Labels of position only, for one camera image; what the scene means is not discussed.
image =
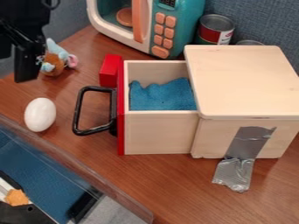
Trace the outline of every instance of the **black handle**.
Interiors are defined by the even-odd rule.
[[[80,111],[82,107],[84,94],[87,91],[110,93],[109,123],[91,129],[80,130],[78,129]],[[116,90],[114,88],[109,88],[109,87],[92,87],[92,86],[83,87],[78,93],[78,99],[77,99],[76,108],[73,116],[73,133],[76,134],[77,136],[88,136],[104,130],[109,130],[111,135],[116,136]]]

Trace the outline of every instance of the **silver duct tape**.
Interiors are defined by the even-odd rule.
[[[241,127],[230,144],[225,159],[216,169],[212,182],[235,192],[249,189],[254,161],[276,128]]]
[[[228,158],[222,160],[212,180],[213,184],[228,186],[233,191],[243,193],[249,189],[254,159],[240,160]]]

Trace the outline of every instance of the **white egg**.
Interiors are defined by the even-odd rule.
[[[24,121],[28,129],[40,132],[48,129],[55,121],[55,104],[47,98],[31,101],[24,112]]]

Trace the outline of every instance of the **plush mouse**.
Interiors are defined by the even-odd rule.
[[[64,67],[75,68],[78,65],[78,58],[57,45],[51,38],[46,40],[46,46],[47,53],[45,54],[44,63],[40,68],[42,74],[58,76],[63,72]]]

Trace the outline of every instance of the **microwave buttons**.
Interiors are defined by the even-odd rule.
[[[168,39],[173,39],[174,37],[174,30],[171,28],[166,28],[164,32],[164,36]]]
[[[175,17],[172,17],[172,16],[168,16],[166,18],[166,25],[170,28],[173,28],[175,27],[177,24],[177,19]]]
[[[162,35],[164,32],[164,27],[160,24],[155,24],[155,33]]]
[[[167,59],[168,56],[170,55],[170,52],[168,50],[158,45],[154,45],[151,48],[151,51],[153,52],[154,55],[162,59]]]
[[[156,14],[156,22],[159,23],[159,24],[164,24],[165,22],[165,14],[163,14],[162,12],[158,12]]]
[[[155,37],[154,37],[154,43],[156,45],[160,46],[162,44],[162,42],[163,42],[163,37],[159,36],[159,35],[155,35]]]
[[[171,49],[173,47],[173,42],[171,39],[165,38],[163,41],[163,47]]]

